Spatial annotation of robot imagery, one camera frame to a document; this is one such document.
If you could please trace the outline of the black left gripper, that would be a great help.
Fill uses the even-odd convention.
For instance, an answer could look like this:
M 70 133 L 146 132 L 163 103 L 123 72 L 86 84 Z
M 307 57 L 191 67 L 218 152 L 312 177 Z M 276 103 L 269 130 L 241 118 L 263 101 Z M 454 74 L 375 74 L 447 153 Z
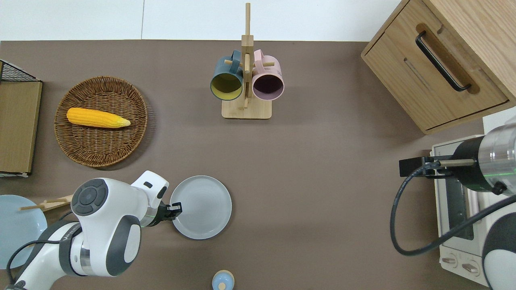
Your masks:
M 164 202 L 160 201 L 160 205 L 157 208 L 157 213 L 154 218 L 154 225 L 157 225 L 162 221 L 173 221 L 183 211 L 181 202 L 171 204 L 171 209 L 169 209 L 169 207 L 170 205 L 164 204 Z

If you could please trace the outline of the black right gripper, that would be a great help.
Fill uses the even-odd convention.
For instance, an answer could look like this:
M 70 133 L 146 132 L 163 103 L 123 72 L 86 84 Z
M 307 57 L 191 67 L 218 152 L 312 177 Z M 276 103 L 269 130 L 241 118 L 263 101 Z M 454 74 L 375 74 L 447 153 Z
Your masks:
M 481 172 L 479 151 L 483 136 L 470 136 L 441 143 L 433 147 L 434 156 L 399 160 L 399 176 L 408 177 L 422 165 L 439 163 L 425 168 L 421 176 L 431 179 L 456 178 L 473 191 L 489 191 L 490 184 Z

